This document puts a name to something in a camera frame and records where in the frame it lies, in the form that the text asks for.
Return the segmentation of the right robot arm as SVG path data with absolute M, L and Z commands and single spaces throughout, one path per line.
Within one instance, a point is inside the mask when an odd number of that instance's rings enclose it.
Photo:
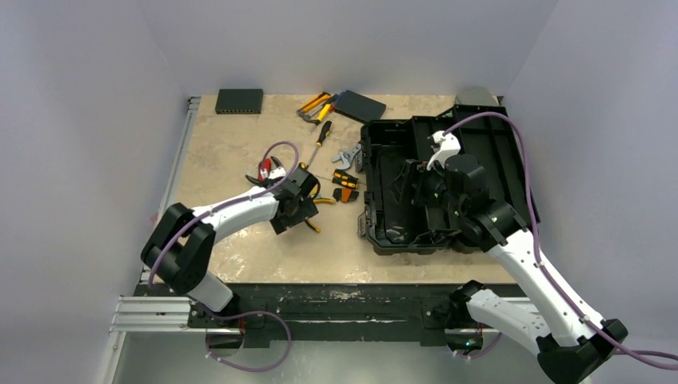
M 607 362 L 615 342 L 628 336 L 618 319 L 605 319 L 589 306 L 536 245 L 536 231 L 517 210 L 494 198 L 486 169 L 471 154 L 443 162 L 408 160 L 399 199 L 442 209 L 461 240 L 498 261 L 531 303 L 533 314 L 477 281 L 465 283 L 449 299 L 449 323 L 479 322 L 500 331 L 536 356 L 554 383 L 580 383 Z

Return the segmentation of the black tool box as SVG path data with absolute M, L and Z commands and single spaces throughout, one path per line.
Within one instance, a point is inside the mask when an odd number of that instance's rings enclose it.
M 487 250 L 540 221 L 502 106 L 361 128 L 365 209 L 357 233 L 379 255 Z

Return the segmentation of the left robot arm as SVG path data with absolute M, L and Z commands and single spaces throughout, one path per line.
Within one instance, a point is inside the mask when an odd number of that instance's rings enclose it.
M 237 295 L 208 271 L 213 247 L 240 230 L 269 222 L 276 234 L 318 212 L 312 192 L 318 179 L 302 168 L 277 168 L 265 182 L 209 206 L 170 206 L 142 249 L 140 259 L 175 293 L 197 300 L 217 326 L 234 324 Z

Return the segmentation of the yellow handled long pliers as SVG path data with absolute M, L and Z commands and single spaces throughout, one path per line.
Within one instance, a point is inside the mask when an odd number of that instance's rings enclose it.
M 317 205 L 335 205 L 337 201 L 334 198 L 325 198 L 321 196 L 321 184 L 318 183 L 315 185 L 314 188 L 312 188 L 311 193 L 309 195 L 309 198 L 313 200 L 313 203 Z M 319 234 L 321 232 L 321 228 L 312 221 L 307 218 L 305 220 L 305 224 L 308 228 L 310 228 L 314 233 Z

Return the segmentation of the yellow black long screwdriver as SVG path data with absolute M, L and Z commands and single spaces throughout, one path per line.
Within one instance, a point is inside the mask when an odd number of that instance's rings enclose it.
M 317 140 L 315 141 L 315 147 L 313 149 L 313 152 L 311 153 L 311 156 L 306 163 L 306 167 L 310 167 L 310 165 L 313 163 L 313 160 L 315 159 L 317 152 L 322 147 L 324 141 L 326 140 L 327 136 L 329 135 L 329 132 L 331 131 L 332 124 L 333 123 L 331 121 L 327 121 L 323 124 L 323 126 L 320 130 L 320 133 L 317 137 Z

